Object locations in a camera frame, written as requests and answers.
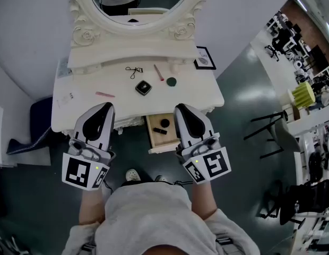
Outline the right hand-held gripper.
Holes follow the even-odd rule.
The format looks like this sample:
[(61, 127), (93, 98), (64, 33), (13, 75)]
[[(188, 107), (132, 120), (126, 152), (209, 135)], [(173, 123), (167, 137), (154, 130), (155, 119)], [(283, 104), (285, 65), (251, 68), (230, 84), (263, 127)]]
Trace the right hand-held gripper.
[(196, 184), (203, 184), (231, 172), (226, 147), (219, 143), (211, 121), (200, 110), (178, 104), (174, 110), (177, 136), (181, 145), (176, 156)]

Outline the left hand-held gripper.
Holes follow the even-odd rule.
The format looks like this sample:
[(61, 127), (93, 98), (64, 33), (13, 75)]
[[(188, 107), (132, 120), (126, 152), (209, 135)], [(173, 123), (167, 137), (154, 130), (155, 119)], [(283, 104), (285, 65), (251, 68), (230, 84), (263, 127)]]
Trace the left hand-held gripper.
[(62, 182), (86, 191), (100, 188), (116, 157), (108, 150), (114, 121), (115, 108), (110, 102), (90, 108), (77, 119), (74, 139), (63, 154)]

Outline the large wooden drawer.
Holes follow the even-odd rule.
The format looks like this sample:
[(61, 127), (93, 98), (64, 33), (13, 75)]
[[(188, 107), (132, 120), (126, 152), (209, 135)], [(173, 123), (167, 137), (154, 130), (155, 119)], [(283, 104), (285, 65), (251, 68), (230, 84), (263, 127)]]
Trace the large wooden drawer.
[[(162, 128), (160, 122), (162, 119), (168, 119), (170, 125)], [(150, 140), (149, 154), (160, 154), (163, 152), (175, 151), (179, 145), (179, 139), (176, 135), (173, 113), (147, 115), (144, 117)], [(166, 135), (153, 132), (153, 128), (160, 128), (167, 131)]]

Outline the black square compact case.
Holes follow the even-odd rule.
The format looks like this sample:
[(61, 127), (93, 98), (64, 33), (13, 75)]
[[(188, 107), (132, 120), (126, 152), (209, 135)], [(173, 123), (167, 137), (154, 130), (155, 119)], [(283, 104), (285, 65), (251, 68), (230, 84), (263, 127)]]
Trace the black square compact case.
[(135, 90), (142, 96), (146, 96), (151, 89), (152, 86), (144, 80), (140, 81), (135, 87)]

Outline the pink makeup brush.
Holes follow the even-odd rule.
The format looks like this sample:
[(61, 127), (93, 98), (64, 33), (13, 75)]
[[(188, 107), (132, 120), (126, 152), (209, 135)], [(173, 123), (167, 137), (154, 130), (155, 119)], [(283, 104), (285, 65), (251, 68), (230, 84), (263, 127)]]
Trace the pink makeup brush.
[(154, 64), (153, 66), (154, 66), (154, 69), (156, 70), (156, 72), (157, 72), (157, 74), (158, 74), (160, 80), (161, 80), (161, 81), (164, 81), (165, 79), (164, 79), (164, 77), (162, 76), (161, 72), (159, 71), (158, 67), (157, 67), (155, 64)]

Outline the black eyelash curler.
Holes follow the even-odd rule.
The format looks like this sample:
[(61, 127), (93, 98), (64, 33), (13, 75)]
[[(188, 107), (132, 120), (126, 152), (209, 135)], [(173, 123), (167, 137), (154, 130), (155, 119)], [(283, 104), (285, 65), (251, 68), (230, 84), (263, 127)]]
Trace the black eyelash curler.
[(135, 79), (136, 73), (143, 73), (143, 69), (141, 67), (131, 68), (131, 67), (127, 66), (125, 68), (125, 70), (130, 71), (132, 73), (130, 76), (130, 79)]

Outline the person's right forearm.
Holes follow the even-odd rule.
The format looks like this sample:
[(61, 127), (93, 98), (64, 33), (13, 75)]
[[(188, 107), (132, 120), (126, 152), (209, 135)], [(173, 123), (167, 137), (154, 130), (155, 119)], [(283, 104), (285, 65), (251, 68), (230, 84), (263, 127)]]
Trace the person's right forearm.
[(218, 207), (214, 199), (210, 182), (196, 184), (192, 187), (192, 212), (197, 214), (202, 220), (211, 217)]

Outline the person's left forearm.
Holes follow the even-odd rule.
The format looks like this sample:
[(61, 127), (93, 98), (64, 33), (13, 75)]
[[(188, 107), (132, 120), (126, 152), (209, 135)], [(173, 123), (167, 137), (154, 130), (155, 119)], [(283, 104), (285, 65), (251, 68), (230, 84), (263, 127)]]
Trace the person's left forearm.
[(105, 220), (105, 205), (102, 189), (82, 192), (82, 200), (79, 212), (79, 224), (90, 225), (102, 223)]

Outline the white ornate vanity table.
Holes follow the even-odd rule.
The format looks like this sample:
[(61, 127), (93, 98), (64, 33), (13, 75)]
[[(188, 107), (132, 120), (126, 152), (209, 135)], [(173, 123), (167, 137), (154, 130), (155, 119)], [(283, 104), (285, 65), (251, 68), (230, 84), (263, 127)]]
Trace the white ornate vanity table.
[[(224, 104), (224, 98), (212, 71), (197, 70), (194, 60), (198, 57), (192, 41), (112, 41), (86, 47), (72, 48), (68, 68), (72, 75), (56, 78), (53, 91), (51, 128), (55, 132), (73, 130), (77, 119), (90, 108), (110, 102), (115, 107), (116, 129), (138, 125), (146, 115), (172, 113), (177, 104), (191, 105), (210, 112)], [(164, 77), (161, 81), (153, 65)], [(143, 73), (125, 68), (141, 67)], [(166, 80), (174, 77), (175, 87)], [(151, 91), (140, 95), (135, 87), (146, 81)], [(115, 98), (98, 96), (96, 91), (114, 95)], [(57, 96), (72, 92), (74, 99), (62, 108), (56, 104)]]

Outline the white paper label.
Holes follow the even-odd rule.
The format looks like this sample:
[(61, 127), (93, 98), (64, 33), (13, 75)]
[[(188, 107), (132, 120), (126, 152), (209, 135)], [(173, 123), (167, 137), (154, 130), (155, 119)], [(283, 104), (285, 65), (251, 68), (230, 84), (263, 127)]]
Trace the white paper label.
[(66, 94), (57, 96), (56, 104), (57, 104), (58, 108), (62, 108), (63, 106), (67, 105), (73, 99), (74, 99), (74, 94), (72, 92), (67, 92)]

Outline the dark blue mat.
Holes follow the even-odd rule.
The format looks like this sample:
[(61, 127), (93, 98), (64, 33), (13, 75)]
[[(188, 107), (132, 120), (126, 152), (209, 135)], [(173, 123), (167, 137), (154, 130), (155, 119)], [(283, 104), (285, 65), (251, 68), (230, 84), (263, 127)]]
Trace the dark blue mat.
[(31, 142), (23, 144), (15, 139), (8, 143), (7, 155), (21, 154), (41, 149), (50, 143), (52, 136), (51, 114), (53, 98), (45, 98), (30, 107), (30, 138)]

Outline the clear sticker sheet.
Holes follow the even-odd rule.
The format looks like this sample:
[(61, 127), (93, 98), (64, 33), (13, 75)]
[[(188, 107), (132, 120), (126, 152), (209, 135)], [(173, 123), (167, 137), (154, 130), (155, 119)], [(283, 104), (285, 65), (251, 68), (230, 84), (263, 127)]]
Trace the clear sticker sheet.
[(71, 76), (72, 70), (68, 68), (68, 57), (64, 57), (58, 61), (56, 78), (64, 78), (67, 76)]

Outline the white flat boards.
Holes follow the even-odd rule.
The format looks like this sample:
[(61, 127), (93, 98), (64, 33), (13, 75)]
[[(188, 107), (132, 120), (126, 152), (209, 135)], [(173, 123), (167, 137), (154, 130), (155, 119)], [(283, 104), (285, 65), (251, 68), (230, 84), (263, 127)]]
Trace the white flat boards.
[(0, 167), (23, 165), (50, 166), (49, 148), (23, 152), (14, 155), (6, 153), (9, 141), (30, 143), (30, 117), (27, 109), (17, 110), (0, 106)]

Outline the black-framed grey chair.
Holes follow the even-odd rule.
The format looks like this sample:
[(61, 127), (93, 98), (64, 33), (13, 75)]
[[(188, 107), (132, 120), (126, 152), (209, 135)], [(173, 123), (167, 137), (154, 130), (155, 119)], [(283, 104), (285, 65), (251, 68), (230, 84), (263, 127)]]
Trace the black-framed grey chair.
[(270, 120), (267, 125), (244, 137), (244, 140), (247, 140), (265, 130), (270, 133), (271, 138), (267, 139), (267, 142), (275, 142), (279, 146), (279, 149), (271, 153), (261, 155), (259, 157), (260, 159), (273, 156), (285, 150), (291, 152), (301, 152), (298, 139), (295, 138), (288, 130), (288, 114), (286, 111), (283, 110), (281, 112), (275, 112), (273, 114), (257, 117), (250, 120), (250, 122), (262, 121), (265, 119)]

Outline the person's grey top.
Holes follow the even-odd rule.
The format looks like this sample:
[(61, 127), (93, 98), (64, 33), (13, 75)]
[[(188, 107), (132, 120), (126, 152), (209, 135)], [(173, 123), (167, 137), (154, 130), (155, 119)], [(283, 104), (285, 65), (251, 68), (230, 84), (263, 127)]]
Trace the person's grey top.
[(105, 204), (102, 223), (76, 225), (62, 255), (260, 255), (256, 243), (219, 208), (202, 220), (192, 195), (165, 182), (129, 182)]

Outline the oval white-framed mirror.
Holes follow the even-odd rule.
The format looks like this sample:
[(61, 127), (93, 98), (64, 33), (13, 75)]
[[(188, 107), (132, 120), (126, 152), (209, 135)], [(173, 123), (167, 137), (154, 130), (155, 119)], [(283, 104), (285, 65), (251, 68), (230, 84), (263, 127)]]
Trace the oval white-framed mirror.
[(205, 1), (180, 0), (172, 9), (158, 14), (156, 20), (133, 23), (108, 16), (93, 0), (68, 0), (74, 19), (71, 46), (91, 46), (111, 36), (141, 37), (162, 32), (171, 40), (192, 39), (196, 12)]

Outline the yellow-green round table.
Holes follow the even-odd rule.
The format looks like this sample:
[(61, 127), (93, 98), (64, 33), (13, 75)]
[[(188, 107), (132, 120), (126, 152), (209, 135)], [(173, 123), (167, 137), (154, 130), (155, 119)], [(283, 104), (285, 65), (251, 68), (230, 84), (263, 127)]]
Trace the yellow-green round table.
[(315, 95), (308, 82), (302, 82), (292, 91), (297, 108), (307, 108), (315, 103)]

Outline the black mesh office chair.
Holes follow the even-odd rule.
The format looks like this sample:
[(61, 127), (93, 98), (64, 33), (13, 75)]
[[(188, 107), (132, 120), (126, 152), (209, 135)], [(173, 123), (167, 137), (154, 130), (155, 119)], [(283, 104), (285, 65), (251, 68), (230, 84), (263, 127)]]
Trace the black mesh office chair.
[(281, 225), (287, 222), (302, 227), (305, 220), (294, 219), (295, 214), (322, 213), (329, 208), (329, 180), (315, 185), (309, 183), (284, 187), (280, 180), (274, 181), (264, 193), (258, 217), (278, 218)]

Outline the black picture frame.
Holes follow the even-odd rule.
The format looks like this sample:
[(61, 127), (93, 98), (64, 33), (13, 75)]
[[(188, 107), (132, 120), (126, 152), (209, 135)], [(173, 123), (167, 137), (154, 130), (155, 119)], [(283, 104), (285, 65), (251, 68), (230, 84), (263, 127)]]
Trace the black picture frame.
[(199, 57), (194, 61), (197, 70), (216, 70), (215, 63), (206, 47), (197, 46)]

